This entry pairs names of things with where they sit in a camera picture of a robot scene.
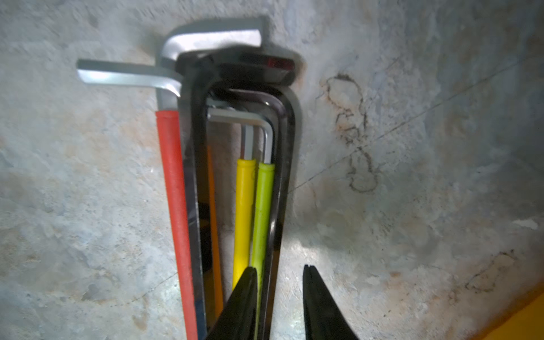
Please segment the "red handled hex key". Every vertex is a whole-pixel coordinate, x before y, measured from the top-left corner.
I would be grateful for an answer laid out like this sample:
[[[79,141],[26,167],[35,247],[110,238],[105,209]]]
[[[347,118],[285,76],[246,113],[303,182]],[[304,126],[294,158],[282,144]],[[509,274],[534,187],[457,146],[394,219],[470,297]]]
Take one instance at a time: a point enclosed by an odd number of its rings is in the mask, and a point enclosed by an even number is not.
[[[198,28],[186,25],[168,34],[157,53],[156,65],[173,70],[178,58],[187,61],[192,52],[208,52],[237,45],[260,47],[262,30],[234,26]],[[188,339],[203,339],[206,333],[203,286],[201,274],[195,272],[198,257],[191,253],[200,239],[192,237],[190,233],[177,96],[166,89],[158,89],[157,106],[157,130],[186,335]]]

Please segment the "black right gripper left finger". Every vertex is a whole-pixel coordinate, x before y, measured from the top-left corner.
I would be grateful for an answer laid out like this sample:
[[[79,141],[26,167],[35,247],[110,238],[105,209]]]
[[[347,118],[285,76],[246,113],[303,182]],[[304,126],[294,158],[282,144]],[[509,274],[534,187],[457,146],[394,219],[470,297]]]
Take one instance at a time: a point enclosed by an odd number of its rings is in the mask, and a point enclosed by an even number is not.
[[[205,339],[254,339],[257,293],[257,270],[247,267]]]

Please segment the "yellow handled hex key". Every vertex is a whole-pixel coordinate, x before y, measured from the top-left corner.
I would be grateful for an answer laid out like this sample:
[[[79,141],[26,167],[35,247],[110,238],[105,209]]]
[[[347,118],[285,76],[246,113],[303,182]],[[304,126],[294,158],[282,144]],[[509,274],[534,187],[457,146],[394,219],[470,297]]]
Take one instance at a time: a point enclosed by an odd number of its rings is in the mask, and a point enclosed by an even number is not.
[[[242,125],[241,157],[237,160],[235,190],[235,239],[232,289],[249,266],[256,160],[254,127]]]

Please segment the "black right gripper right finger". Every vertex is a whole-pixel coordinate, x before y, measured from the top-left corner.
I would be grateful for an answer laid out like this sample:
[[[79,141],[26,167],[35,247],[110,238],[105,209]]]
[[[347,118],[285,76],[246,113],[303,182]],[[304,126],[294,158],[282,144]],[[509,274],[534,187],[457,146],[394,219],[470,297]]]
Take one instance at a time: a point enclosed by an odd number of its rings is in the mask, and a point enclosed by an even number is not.
[[[306,339],[358,339],[315,266],[303,270],[303,312]]]

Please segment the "large black hex key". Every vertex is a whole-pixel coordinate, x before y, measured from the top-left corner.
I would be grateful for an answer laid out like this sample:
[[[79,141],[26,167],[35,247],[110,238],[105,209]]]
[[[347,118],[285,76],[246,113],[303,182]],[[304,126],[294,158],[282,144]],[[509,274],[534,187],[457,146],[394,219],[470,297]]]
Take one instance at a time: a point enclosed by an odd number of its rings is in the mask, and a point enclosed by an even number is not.
[[[296,80],[297,62],[292,52],[272,55],[248,47],[232,47],[215,52],[193,52],[178,57],[174,69],[183,76],[179,122],[184,147],[183,170],[188,231],[195,283],[197,334],[204,339],[216,323],[212,315],[212,290],[206,287],[212,269],[211,180],[208,170],[208,133],[205,100],[213,94],[228,103],[253,102],[268,106],[278,137],[272,153],[278,159],[269,173],[269,194],[259,194],[257,208],[267,208],[264,226],[257,238],[259,286],[255,339],[270,337],[287,190],[293,160],[296,112],[286,89]]]

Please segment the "thin black hex key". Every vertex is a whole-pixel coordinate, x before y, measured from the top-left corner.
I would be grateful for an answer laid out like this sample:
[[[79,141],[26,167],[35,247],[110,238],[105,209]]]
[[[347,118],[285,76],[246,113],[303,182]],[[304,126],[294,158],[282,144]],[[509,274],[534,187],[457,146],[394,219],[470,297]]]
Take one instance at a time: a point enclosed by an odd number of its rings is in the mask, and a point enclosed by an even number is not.
[[[269,230],[266,242],[266,254],[263,265],[263,286],[259,308],[259,324],[254,339],[269,339],[271,317],[276,291],[279,266],[279,252],[285,221],[290,170],[293,160],[296,115],[291,102],[278,89],[218,89],[219,99],[240,103],[248,101],[268,106],[271,116],[258,113],[267,119],[274,129],[273,157],[275,165],[274,182],[269,217]],[[264,133],[261,128],[254,129],[253,158],[259,163],[264,153]]]

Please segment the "orange handled hex key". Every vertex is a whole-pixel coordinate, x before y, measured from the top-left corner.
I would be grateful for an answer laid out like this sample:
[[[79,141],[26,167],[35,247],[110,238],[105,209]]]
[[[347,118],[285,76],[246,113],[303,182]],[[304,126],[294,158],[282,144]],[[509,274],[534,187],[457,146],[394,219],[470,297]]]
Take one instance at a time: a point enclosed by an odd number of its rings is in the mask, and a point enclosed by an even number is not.
[[[78,75],[88,84],[112,86],[151,87],[166,89],[177,96],[177,100],[188,99],[196,93],[194,86],[174,70],[147,65],[104,62],[80,59],[76,63]],[[205,109],[195,105],[178,109],[180,128],[188,131],[184,151],[184,174],[186,179],[186,203],[192,237],[198,237],[195,256],[198,265],[195,272],[201,274],[202,297],[208,325],[214,323],[224,306],[220,246],[218,240],[215,184],[211,148],[207,143]]]

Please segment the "green handled hex key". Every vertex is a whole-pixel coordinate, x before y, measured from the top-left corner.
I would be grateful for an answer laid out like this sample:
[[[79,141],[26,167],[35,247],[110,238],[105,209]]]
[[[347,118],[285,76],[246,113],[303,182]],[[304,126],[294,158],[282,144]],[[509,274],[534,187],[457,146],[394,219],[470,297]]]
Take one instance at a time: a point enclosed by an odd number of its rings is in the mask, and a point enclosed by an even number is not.
[[[259,163],[256,161],[252,234],[249,257],[249,266],[253,266],[257,270],[258,275],[256,331],[259,324],[259,308],[263,286],[263,264],[266,254],[266,243],[269,230],[269,217],[275,172],[275,165],[272,162],[274,129],[269,119],[257,113],[228,109],[209,109],[207,116],[208,120],[214,123],[240,124],[241,126],[249,125],[253,126],[254,129],[255,127],[260,127],[264,134],[262,161]]]

